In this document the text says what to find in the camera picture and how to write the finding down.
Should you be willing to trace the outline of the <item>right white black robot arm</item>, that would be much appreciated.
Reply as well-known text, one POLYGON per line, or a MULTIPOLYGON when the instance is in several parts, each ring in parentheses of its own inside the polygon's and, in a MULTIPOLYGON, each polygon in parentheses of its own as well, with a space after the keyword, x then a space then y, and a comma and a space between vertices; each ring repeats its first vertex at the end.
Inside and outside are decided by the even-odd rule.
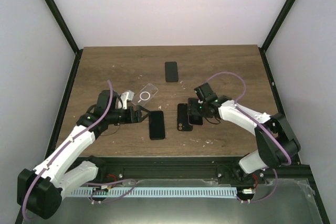
POLYGON ((241 158, 233 170, 235 181, 244 184, 257 170, 292 164, 301 145, 285 115, 257 112, 228 96, 219 97, 207 82, 194 91, 196 97, 188 98, 188 115, 233 123, 256 139, 257 150, 241 158))

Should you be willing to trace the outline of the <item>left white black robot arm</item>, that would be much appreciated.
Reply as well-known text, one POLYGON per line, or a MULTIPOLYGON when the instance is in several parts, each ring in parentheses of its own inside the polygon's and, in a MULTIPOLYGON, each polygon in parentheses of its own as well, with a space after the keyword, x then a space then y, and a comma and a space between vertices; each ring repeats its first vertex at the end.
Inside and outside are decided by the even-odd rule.
POLYGON ((95 157, 74 169, 70 166, 111 124, 140 123, 147 117, 144 112, 150 113, 141 105, 128 106, 127 100, 112 89, 103 90, 61 145, 34 169, 23 169, 18 175, 17 203, 22 207, 24 219, 29 219, 27 211, 48 219, 80 186, 90 181, 102 184, 107 170, 95 157))

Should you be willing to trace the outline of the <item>pink phone black screen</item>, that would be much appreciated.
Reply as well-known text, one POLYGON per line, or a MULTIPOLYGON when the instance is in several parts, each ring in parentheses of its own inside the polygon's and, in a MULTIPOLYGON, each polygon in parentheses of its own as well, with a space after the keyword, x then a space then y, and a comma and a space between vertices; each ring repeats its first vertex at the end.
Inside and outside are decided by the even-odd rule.
POLYGON ((187 113, 191 125, 203 125, 203 117, 200 113, 200 103, 197 98, 188 98, 187 113))

